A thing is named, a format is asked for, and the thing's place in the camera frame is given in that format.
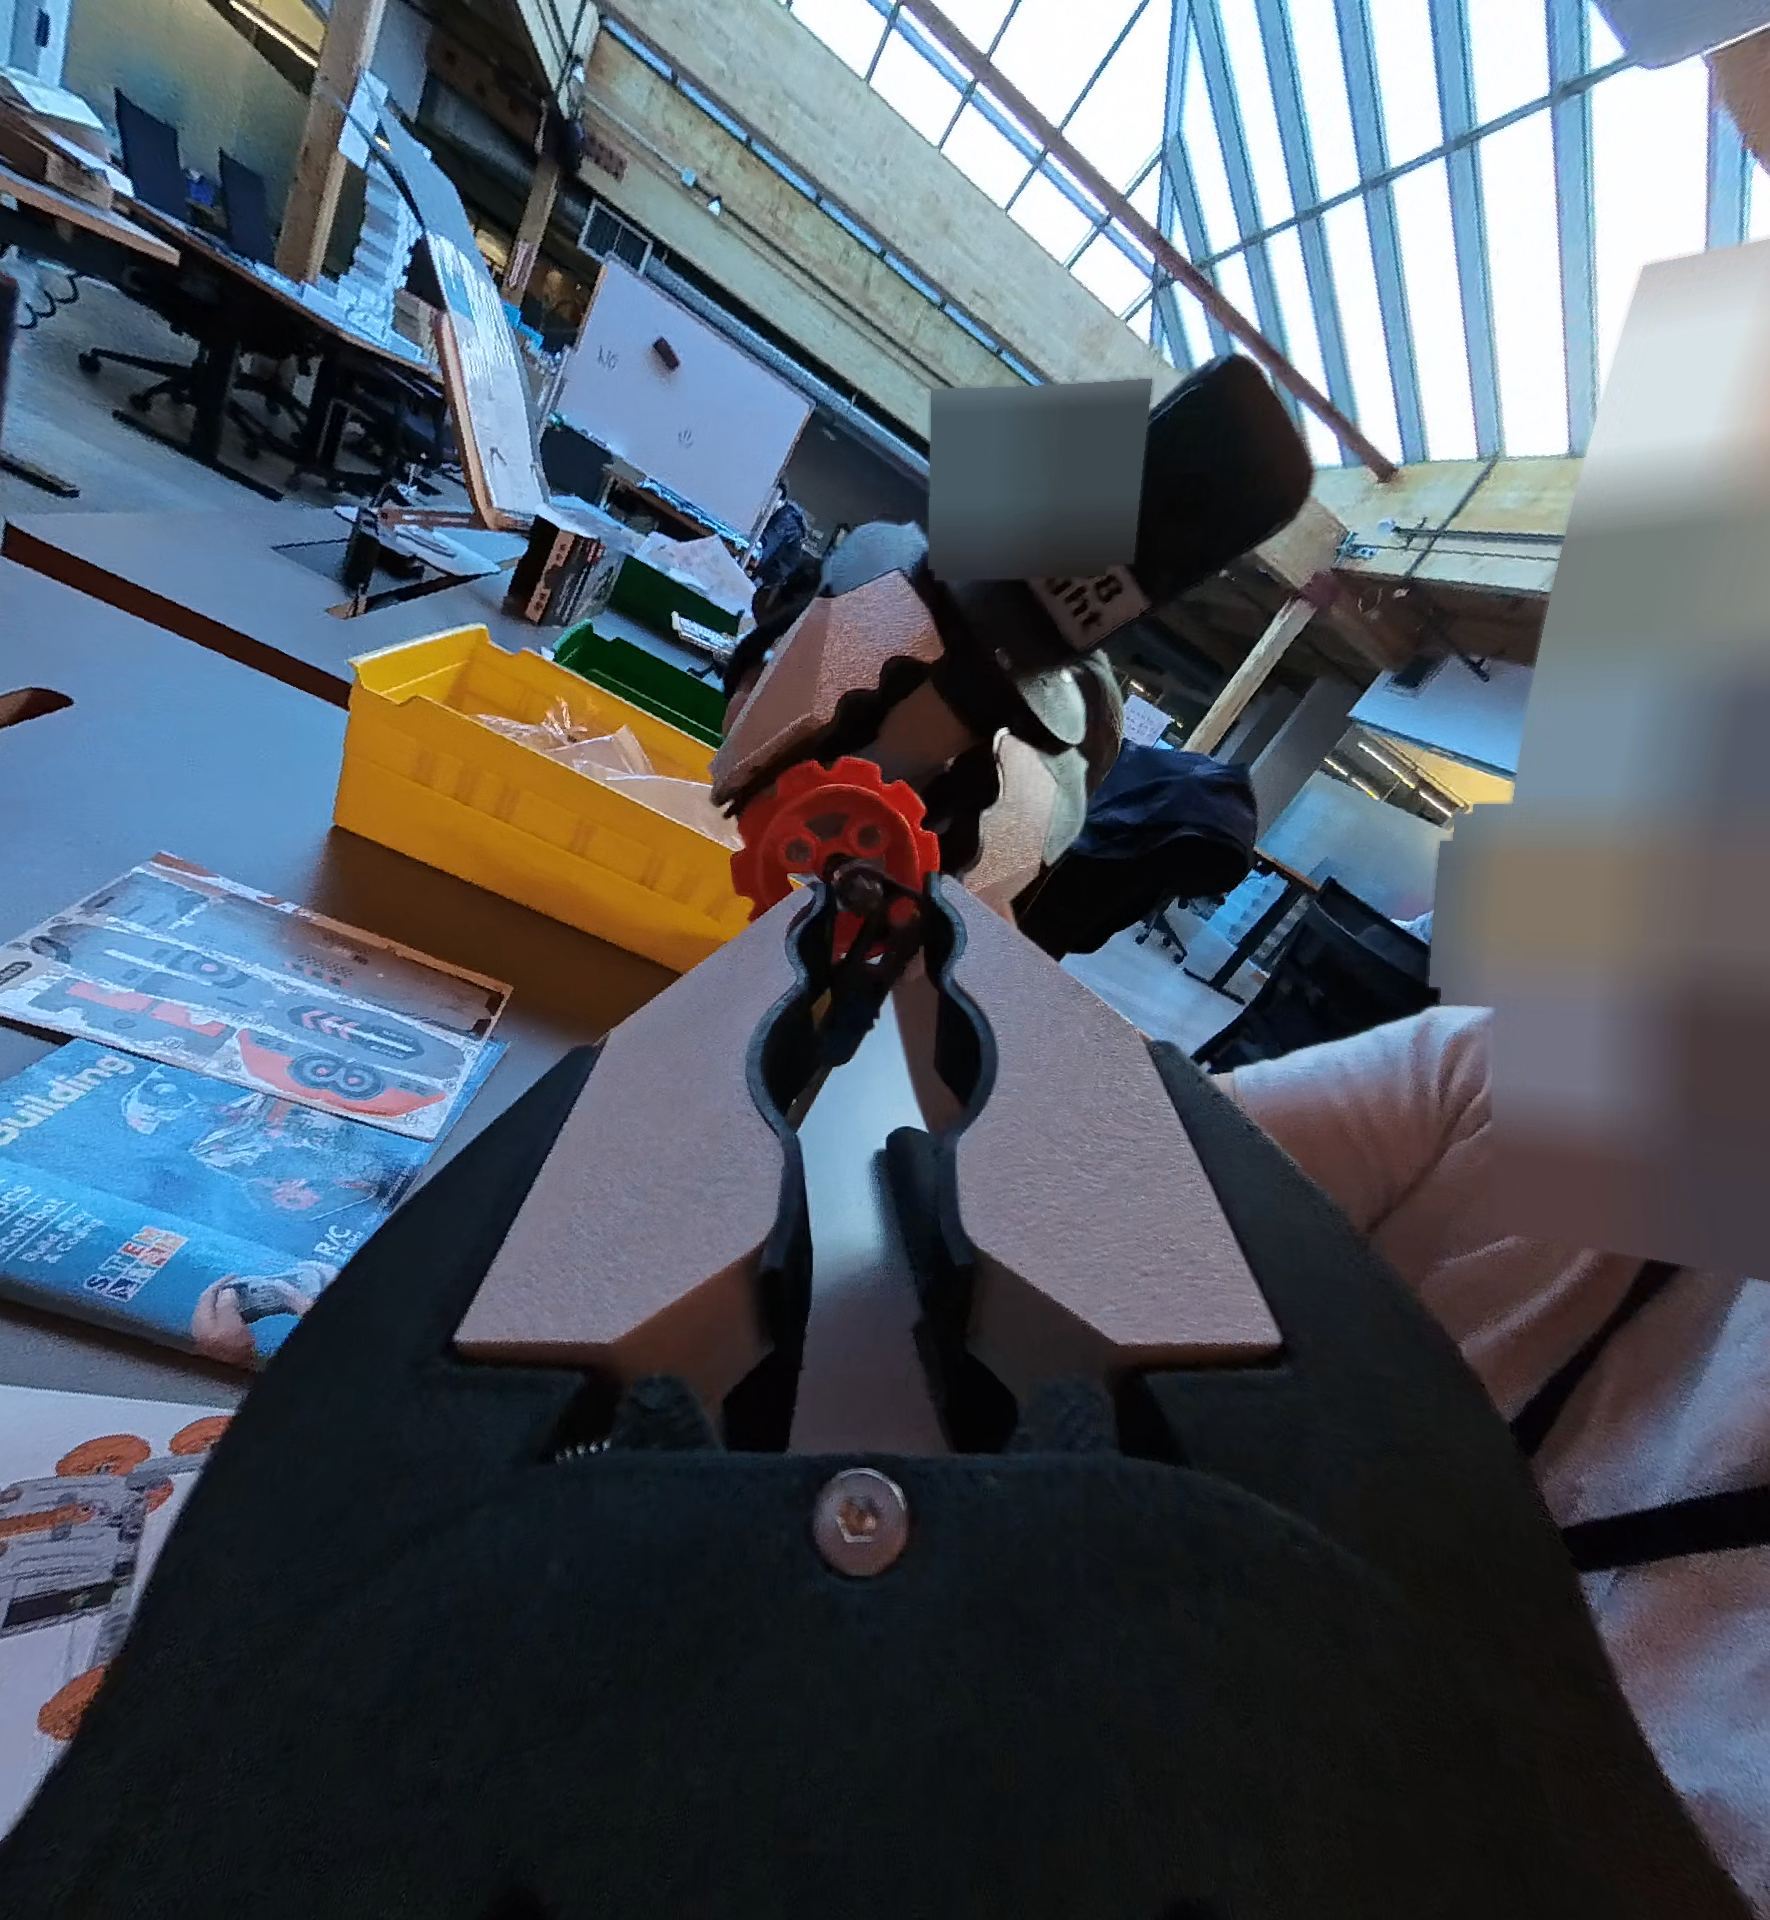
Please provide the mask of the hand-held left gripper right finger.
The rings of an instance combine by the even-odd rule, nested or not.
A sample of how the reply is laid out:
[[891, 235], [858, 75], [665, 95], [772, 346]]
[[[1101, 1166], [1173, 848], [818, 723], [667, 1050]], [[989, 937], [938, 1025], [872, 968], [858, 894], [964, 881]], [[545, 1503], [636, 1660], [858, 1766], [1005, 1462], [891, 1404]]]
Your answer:
[[1271, 1359], [1150, 1042], [953, 880], [929, 880], [922, 977], [953, 1120], [891, 1129], [891, 1210], [952, 1452], [998, 1452], [1050, 1377]]

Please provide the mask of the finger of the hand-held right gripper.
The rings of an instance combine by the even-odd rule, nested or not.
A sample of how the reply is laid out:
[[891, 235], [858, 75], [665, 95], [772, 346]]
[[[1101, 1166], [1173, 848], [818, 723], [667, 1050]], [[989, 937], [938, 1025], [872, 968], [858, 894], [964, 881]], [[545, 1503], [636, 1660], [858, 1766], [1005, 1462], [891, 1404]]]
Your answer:
[[1083, 834], [1091, 757], [996, 734], [922, 783], [941, 880], [1011, 910]]
[[785, 772], [863, 757], [886, 783], [938, 783], [964, 720], [938, 696], [941, 629], [906, 572], [807, 595], [725, 697], [713, 801], [742, 813]]

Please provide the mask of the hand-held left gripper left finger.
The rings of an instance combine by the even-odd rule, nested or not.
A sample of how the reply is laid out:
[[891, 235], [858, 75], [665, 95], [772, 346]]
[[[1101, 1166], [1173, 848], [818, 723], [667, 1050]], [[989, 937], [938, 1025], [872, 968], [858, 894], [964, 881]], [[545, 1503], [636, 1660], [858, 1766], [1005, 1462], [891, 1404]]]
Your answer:
[[696, 1388], [732, 1452], [785, 1452], [807, 1320], [797, 1097], [819, 1069], [829, 893], [804, 881], [625, 1017], [462, 1320], [471, 1359]]

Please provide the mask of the orange toy wheel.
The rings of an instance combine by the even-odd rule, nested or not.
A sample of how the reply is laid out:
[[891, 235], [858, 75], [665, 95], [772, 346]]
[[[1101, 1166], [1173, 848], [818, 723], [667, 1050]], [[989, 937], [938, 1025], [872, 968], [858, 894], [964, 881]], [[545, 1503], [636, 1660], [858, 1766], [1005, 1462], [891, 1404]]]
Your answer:
[[765, 918], [804, 880], [858, 860], [922, 893], [941, 866], [908, 783], [886, 783], [863, 757], [797, 761], [736, 813], [732, 893]]

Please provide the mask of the black perforated beam with axle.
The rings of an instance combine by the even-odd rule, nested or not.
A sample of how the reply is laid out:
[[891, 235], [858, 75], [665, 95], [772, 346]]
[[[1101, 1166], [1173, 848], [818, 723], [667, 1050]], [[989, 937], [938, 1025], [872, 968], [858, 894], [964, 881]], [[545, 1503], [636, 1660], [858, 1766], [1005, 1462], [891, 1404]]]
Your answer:
[[829, 984], [818, 999], [818, 1062], [804, 1091], [792, 1097], [792, 1123], [804, 1129], [818, 1091], [836, 1069], [858, 1057], [872, 1035], [896, 976], [914, 961], [922, 906], [886, 866], [836, 860], [829, 870]]

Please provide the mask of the wooden-top office desk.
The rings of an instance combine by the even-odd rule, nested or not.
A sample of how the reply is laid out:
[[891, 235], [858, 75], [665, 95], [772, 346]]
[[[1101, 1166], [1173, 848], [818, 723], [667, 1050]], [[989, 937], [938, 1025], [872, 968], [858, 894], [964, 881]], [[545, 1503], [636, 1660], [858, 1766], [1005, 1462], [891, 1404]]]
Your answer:
[[[260, 504], [286, 496], [278, 486], [267, 486], [252, 473], [260, 458], [286, 458], [296, 475], [319, 475], [335, 496], [354, 486], [377, 486], [372, 473], [347, 475], [322, 458], [334, 405], [347, 405], [347, 382], [354, 366], [389, 366], [389, 382], [434, 403], [434, 374], [420, 363], [334, 326], [286, 279], [252, 276], [248, 258], [214, 246], [204, 228], [194, 228], [152, 202], [94, 207], [78, 194], [26, 179], [11, 157], [0, 157], [0, 254], [94, 279], [116, 302], [172, 326], [172, 339], [199, 346], [194, 363], [80, 346], [78, 366], [90, 382], [107, 363], [152, 374], [152, 386], [128, 396], [128, 405], [116, 405], [116, 420], [128, 433], [231, 475], [236, 488], [248, 488]], [[298, 439], [278, 439], [275, 426], [260, 426], [236, 405], [236, 396], [275, 396], [275, 382], [245, 374], [248, 356], [311, 366], [311, 403], [305, 403]], [[231, 426], [236, 426], [245, 453], [252, 458], [248, 473], [220, 458]]]

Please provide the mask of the grey side desk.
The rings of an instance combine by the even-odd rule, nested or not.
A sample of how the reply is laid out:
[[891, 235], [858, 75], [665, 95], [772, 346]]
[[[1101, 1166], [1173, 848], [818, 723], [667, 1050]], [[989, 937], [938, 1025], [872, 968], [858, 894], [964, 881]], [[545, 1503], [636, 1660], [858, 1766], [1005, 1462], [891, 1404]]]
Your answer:
[[505, 610], [510, 572], [499, 569], [335, 619], [347, 540], [352, 523], [334, 508], [231, 504], [204, 518], [11, 518], [0, 556], [322, 704], [352, 704], [354, 656], [414, 636], [553, 645], [553, 629]]

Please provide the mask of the navy jacket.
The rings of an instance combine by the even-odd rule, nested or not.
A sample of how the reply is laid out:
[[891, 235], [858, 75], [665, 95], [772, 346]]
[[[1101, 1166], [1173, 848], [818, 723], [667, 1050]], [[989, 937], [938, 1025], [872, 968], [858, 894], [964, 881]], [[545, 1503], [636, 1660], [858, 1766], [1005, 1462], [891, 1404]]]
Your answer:
[[1096, 952], [1173, 894], [1226, 894], [1252, 870], [1252, 777], [1198, 753], [1121, 742], [1074, 848], [1016, 906], [1050, 952]]

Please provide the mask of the green plastic bin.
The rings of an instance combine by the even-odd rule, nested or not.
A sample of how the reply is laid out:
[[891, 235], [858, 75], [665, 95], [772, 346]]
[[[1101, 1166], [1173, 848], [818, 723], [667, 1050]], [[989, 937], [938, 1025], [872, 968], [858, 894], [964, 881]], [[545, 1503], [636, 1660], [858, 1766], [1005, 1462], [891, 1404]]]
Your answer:
[[571, 621], [553, 645], [553, 664], [713, 753], [725, 736], [725, 696], [710, 689], [701, 674], [636, 650], [629, 636], [600, 636], [594, 621]]
[[636, 556], [611, 577], [611, 610], [659, 636], [673, 636], [673, 619], [687, 619], [713, 636], [736, 636], [736, 610], [721, 610], [701, 582], [687, 582]]

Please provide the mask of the clear plastic bag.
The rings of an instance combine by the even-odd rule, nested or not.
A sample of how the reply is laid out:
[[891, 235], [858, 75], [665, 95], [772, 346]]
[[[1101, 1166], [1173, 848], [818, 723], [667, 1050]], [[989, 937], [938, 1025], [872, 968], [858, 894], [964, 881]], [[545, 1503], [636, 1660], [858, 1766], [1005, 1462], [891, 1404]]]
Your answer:
[[736, 848], [736, 828], [725, 818], [725, 806], [713, 806], [710, 783], [665, 777], [629, 723], [586, 734], [586, 723], [571, 723], [565, 697], [545, 704], [542, 723], [499, 720], [499, 715], [475, 715], [475, 723], [560, 772], [580, 772], [586, 783], [616, 787], [625, 801], [641, 801], [665, 818], [682, 818], [721, 848]]

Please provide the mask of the skylight window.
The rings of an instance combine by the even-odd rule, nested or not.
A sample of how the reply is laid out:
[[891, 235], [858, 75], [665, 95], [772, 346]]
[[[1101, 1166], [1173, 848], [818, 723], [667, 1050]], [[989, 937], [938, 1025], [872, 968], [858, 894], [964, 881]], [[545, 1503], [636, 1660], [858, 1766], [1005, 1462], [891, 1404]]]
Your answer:
[[977, 54], [1386, 458], [1573, 458], [1670, 254], [1770, 235], [1707, 61], [1581, 0], [967, 0]]

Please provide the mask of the small kit box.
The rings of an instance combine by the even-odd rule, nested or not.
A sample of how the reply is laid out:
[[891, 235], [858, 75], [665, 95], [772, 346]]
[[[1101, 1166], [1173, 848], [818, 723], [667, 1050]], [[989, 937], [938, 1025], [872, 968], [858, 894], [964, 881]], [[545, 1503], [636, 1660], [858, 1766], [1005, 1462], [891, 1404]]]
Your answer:
[[565, 629], [580, 610], [611, 595], [616, 569], [636, 532], [586, 504], [545, 504], [529, 526], [529, 547], [510, 572], [505, 619], [534, 629]]

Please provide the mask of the whiteboard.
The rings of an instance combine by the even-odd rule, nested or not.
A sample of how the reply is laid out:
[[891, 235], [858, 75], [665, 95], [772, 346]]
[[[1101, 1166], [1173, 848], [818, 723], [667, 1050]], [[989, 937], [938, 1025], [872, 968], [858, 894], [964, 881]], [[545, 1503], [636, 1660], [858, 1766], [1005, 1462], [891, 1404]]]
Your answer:
[[765, 526], [807, 426], [807, 396], [625, 258], [600, 270], [542, 405], [736, 540]]

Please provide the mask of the yellow plastic bin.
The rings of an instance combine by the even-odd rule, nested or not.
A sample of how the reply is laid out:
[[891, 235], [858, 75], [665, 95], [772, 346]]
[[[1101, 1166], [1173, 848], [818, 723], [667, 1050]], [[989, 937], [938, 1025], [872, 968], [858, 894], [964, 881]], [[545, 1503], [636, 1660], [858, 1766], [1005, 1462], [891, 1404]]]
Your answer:
[[594, 736], [629, 734], [659, 777], [710, 801], [713, 742], [489, 629], [437, 629], [352, 664], [334, 818], [673, 976], [701, 968], [753, 920], [732, 850], [499, 734], [553, 704]]

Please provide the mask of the leaning poster board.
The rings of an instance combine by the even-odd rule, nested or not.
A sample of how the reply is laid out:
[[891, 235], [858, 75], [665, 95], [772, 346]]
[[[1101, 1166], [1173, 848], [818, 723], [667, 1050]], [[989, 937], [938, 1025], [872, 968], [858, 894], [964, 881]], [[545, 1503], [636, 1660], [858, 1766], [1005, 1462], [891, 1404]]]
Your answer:
[[437, 279], [434, 356], [458, 433], [462, 496], [482, 526], [521, 532], [545, 508], [545, 488], [513, 328], [489, 276], [462, 246], [428, 228], [428, 254]]

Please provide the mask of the printed sticker sheet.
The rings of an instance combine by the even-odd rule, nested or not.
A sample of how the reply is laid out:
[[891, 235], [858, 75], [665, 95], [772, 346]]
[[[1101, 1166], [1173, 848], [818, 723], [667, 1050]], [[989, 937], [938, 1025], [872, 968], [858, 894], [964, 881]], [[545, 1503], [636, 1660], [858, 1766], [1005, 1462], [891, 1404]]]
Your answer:
[[0, 945], [0, 1017], [437, 1138], [510, 1007], [505, 977], [149, 860]]

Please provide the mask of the blue manual booklet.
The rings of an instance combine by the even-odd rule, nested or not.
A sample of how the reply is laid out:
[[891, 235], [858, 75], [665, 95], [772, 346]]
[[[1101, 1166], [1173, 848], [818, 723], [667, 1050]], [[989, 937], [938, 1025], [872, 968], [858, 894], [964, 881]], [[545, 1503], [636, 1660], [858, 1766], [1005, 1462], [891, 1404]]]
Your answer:
[[260, 1366], [434, 1138], [61, 1042], [0, 1083], [0, 1296]]

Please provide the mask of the white instruction booklet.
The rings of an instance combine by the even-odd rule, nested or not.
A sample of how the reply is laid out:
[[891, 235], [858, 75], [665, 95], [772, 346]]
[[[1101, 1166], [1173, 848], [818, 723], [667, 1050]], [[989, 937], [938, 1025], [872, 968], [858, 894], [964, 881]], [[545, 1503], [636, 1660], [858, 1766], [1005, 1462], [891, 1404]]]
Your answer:
[[220, 1428], [204, 1404], [0, 1388], [0, 1805], [78, 1738]]

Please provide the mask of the person's pale shirt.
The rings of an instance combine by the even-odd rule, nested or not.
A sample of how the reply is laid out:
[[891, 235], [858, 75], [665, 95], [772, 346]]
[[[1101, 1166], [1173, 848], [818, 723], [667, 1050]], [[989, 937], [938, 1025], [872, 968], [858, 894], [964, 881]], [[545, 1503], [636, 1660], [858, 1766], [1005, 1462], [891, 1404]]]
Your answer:
[[[1488, 1012], [1441, 1007], [1215, 1086], [1347, 1217], [1504, 1416], [1555, 1409], [1562, 1528], [1770, 1488], [1770, 1284], [1498, 1234]], [[1591, 1573], [1584, 1600], [1688, 1815], [1770, 1914], [1770, 1548]]]

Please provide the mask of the black office chair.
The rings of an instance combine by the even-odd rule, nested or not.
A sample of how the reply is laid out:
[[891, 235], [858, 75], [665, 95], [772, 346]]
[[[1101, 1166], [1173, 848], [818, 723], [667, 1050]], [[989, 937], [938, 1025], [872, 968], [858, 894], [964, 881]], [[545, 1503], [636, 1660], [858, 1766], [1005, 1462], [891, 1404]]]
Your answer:
[[[179, 136], [152, 120], [141, 100], [116, 90], [116, 125], [121, 125], [121, 169], [137, 184], [137, 202], [152, 215], [182, 221], [182, 168]], [[128, 405], [149, 413], [157, 396], [194, 405], [182, 453], [214, 465], [220, 453], [220, 405], [245, 363], [245, 308], [236, 279], [209, 270], [204, 254], [179, 254], [179, 270], [137, 258], [121, 270], [121, 290], [164, 317], [179, 339], [199, 346], [199, 363], [152, 363], [128, 349], [80, 349], [78, 366], [102, 374], [102, 363], [152, 366], [157, 382], [141, 386]]]

